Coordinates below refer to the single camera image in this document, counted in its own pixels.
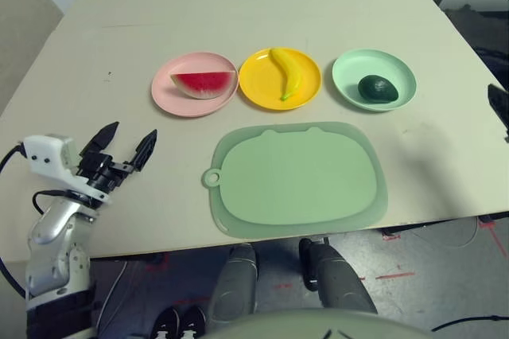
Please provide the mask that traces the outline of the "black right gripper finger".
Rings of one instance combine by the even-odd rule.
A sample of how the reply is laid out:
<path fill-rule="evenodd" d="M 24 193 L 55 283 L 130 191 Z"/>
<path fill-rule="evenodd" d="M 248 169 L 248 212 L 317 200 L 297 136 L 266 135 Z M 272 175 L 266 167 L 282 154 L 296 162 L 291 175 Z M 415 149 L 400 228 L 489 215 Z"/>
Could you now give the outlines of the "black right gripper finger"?
<path fill-rule="evenodd" d="M 488 85 L 488 103 L 495 112 L 499 120 L 506 129 L 505 140 L 509 139 L 509 103 L 508 92 L 496 87 L 494 84 Z"/>

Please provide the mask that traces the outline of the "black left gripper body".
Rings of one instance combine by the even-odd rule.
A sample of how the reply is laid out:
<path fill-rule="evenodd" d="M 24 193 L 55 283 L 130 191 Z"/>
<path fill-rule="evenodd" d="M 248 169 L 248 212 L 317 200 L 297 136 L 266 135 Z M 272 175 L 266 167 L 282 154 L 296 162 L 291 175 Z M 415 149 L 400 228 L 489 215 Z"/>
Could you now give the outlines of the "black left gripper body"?
<path fill-rule="evenodd" d="M 76 175 L 87 178 L 92 188 L 110 193 L 133 172 L 134 167 L 128 162 L 117 163 L 109 154 L 88 152 L 78 165 Z"/>

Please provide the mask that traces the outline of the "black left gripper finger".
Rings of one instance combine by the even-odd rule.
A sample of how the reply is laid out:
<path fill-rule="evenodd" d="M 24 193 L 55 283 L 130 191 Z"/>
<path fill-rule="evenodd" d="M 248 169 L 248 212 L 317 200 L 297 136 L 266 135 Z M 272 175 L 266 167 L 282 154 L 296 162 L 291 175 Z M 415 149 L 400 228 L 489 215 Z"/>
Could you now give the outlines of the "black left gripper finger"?
<path fill-rule="evenodd" d="M 157 129 L 152 130 L 145 136 L 135 149 L 135 154 L 130 160 L 130 165 L 135 171 L 141 172 L 150 159 L 157 142 Z"/>
<path fill-rule="evenodd" d="M 119 122 L 113 122 L 101 128 L 82 149 L 81 154 L 97 153 L 105 150 L 115 136 Z"/>

